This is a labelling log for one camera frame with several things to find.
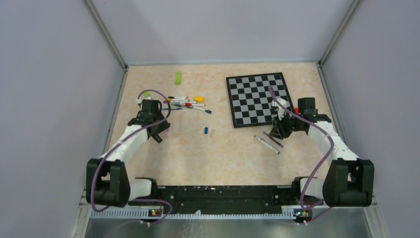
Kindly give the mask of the dark thin pen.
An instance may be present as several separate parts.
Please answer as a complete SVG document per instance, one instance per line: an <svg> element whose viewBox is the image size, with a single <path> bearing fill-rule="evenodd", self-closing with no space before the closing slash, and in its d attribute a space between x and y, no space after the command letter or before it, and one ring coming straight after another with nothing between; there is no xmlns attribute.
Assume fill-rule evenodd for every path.
<svg viewBox="0 0 420 238"><path fill-rule="evenodd" d="M273 136L271 136L270 134L268 134L267 132L263 132L263 134L265 135L265 136L267 136L270 140L272 140L275 144L277 144L278 146L280 146L281 148L283 148L284 146L280 143L280 142L278 142Z"/></svg>

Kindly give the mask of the blue capped white marker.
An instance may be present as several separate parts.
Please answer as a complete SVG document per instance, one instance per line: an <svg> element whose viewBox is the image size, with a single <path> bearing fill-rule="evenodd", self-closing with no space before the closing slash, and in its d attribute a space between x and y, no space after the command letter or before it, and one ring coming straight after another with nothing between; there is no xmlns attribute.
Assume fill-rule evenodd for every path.
<svg viewBox="0 0 420 238"><path fill-rule="evenodd" d="M270 144L268 144L265 140L261 139L260 137L254 135L254 138L259 141L261 144L263 144L264 146L266 146L267 148L269 148L270 150L272 150L275 154L280 154L280 151L277 150L276 148L274 148L273 146L271 146Z"/></svg>

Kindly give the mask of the blue black highlighter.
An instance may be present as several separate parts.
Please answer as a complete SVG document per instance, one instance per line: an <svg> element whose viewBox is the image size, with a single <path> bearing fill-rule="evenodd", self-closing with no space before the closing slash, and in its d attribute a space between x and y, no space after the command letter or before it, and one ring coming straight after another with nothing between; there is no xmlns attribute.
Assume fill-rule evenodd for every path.
<svg viewBox="0 0 420 238"><path fill-rule="evenodd" d="M154 134L154 135L153 135L153 139L154 139L157 143L161 143L161 142L162 142L162 138L161 138L158 134Z"/></svg>

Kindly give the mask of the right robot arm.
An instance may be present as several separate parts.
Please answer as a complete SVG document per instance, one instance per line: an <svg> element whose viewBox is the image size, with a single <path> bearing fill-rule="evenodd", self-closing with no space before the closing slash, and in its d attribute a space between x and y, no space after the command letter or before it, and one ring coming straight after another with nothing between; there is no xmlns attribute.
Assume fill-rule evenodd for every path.
<svg viewBox="0 0 420 238"><path fill-rule="evenodd" d="M271 107L277 112L272 120L270 136L288 138L292 132L303 131L318 146L323 157L290 197L303 208L311 209L325 203L329 207L368 207L373 198L374 164L354 153L335 131L331 119L320 114L314 98L300 98L297 111L287 101L276 98Z"/></svg>

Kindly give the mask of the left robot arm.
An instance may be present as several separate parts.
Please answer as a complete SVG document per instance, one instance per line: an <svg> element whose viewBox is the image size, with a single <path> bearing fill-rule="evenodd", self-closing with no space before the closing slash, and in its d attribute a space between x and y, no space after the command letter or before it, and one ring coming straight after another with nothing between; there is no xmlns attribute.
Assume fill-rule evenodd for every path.
<svg viewBox="0 0 420 238"><path fill-rule="evenodd" d="M140 146L152 138L161 143L159 134L170 127L162 113L162 103L150 98L140 104L117 142L100 158L90 159L86 166L86 200L91 206L124 207L140 198L147 205L158 201L159 192L154 178L137 178L130 182L126 164Z"/></svg>

